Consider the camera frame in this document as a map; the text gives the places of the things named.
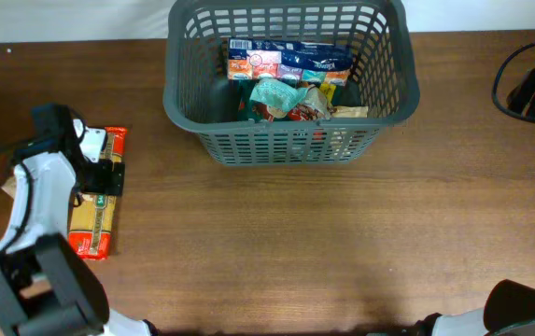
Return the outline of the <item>yellow orange snack packet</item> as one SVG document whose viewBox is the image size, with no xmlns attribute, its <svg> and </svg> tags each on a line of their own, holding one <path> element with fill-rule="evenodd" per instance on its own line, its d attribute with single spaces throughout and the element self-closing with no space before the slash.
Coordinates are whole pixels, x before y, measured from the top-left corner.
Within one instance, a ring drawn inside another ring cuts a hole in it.
<svg viewBox="0 0 535 336">
<path fill-rule="evenodd" d="M 123 163 L 125 127 L 105 127 L 106 147 L 101 159 L 111 160 L 114 168 L 124 175 Z M 68 230 L 68 243 L 82 259 L 107 259 L 110 251 L 114 213 L 119 196 L 80 193 L 82 204 L 73 210 Z"/>
</svg>

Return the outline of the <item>beige bread bag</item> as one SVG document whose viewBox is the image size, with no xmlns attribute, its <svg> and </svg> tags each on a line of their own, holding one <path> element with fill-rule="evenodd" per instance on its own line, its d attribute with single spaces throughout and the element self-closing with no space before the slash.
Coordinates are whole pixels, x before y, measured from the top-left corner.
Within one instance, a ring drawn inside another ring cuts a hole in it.
<svg viewBox="0 0 535 336">
<path fill-rule="evenodd" d="M 17 190 L 17 180 L 14 176 L 9 177 L 6 182 L 1 186 L 1 190 L 4 191 L 12 199 L 15 198 Z"/>
</svg>

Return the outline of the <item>blue rectangular carton box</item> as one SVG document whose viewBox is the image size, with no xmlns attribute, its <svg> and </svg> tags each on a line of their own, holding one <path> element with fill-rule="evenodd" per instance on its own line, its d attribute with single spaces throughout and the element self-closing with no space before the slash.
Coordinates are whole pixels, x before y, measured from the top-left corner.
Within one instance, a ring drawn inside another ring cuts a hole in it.
<svg viewBox="0 0 535 336">
<path fill-rule="evenodd" d="M 228 41 L 230 80 L 274 78 L 344 86 L 352 64 L 350 50 L 332 44 L 240 38 Z"/>
</svg>

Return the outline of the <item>mint green small packet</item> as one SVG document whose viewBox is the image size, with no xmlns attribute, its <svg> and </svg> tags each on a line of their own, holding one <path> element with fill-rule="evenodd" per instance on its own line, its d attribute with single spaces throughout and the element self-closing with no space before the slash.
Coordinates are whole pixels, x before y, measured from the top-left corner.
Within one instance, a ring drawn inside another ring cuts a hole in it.
<svg viewBox="0 0 535 336">
<path fill-rule="evenodd" d="M 307 93 L 307 88 L 294 88 L 283 81 L 267 77 L 254 86 L 249 99 L 288 113 L 304 100 Z"/>
</svg>

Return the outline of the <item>beige brown snack bag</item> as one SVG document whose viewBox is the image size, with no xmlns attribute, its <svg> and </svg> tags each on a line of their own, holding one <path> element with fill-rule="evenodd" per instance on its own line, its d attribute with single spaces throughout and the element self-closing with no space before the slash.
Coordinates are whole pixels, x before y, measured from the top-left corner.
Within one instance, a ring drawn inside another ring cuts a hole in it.
<svg viewBox="0 0 535 336">
<path fill-rule="evenodd" d="M 326 95 L 315 85 L 306 87 L 306 95 L 287 116 L 291 120 L 308 121 L 318 119 L 366 118 L 368 106 L 333 106 Z"/>
</svg>

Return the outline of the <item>green Nescafe coffee bag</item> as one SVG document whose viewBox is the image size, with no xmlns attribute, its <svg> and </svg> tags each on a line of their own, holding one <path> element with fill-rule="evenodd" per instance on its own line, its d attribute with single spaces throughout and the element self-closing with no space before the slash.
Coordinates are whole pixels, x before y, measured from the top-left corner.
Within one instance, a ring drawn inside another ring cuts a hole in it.
<svg viewBox="0 0 535 336">
<path fill-rule="evenodd" d="M 287 113 L 282 112 L 280 109 L 270 107 L 268 105 L 251 101 L 249 99 L 250 94 L 254 86 L 258 83 L 251 81 L 243 81 L 240 84 L 241 101 L 238 107 L 238 118 L 240 120 L 253 119 L 255 121 L 277 122 L 277 121 L 296 121 L 291 120 Z M 306 88 L 309 85 L 314 84 L 301 84 L 299 87 L 294 88 Z"/>
</svg>

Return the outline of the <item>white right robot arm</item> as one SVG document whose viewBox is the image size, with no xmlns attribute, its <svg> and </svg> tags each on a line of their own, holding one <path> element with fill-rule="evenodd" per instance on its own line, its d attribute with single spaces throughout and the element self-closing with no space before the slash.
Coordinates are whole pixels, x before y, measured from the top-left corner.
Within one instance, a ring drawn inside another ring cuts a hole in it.
<svg viewBox="0 0 535 336">
<path fill-rule="evenodd" d="M 535 117 L 535 68 L 508 95 L 508 109 Z M 433 314 L 414 325 L 416 335 L 535 336 L 535 288 L 504 279 L 487 297 L 484 307 L 460 315 Z"/>
</svg>

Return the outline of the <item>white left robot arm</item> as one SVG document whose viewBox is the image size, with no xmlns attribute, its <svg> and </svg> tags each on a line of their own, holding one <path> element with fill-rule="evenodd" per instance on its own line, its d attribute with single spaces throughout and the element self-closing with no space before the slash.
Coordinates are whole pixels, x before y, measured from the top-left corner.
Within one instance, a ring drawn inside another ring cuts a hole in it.
<svg viewBox="0 0 535 336">
<path fill-rule="evenodd" d="M 86 153 L 102 150 L 106 133 L 74 109 L 48 104 L 32 111 L 35 136 L 10 151 L 16 191 L 0 240 L 0 330 L 6 335 L 155 335 L 147 320 L 111 309 L 103 285 L 67 240 L 75 193 L 120 196 L 125 166 Z"/>
</svg>

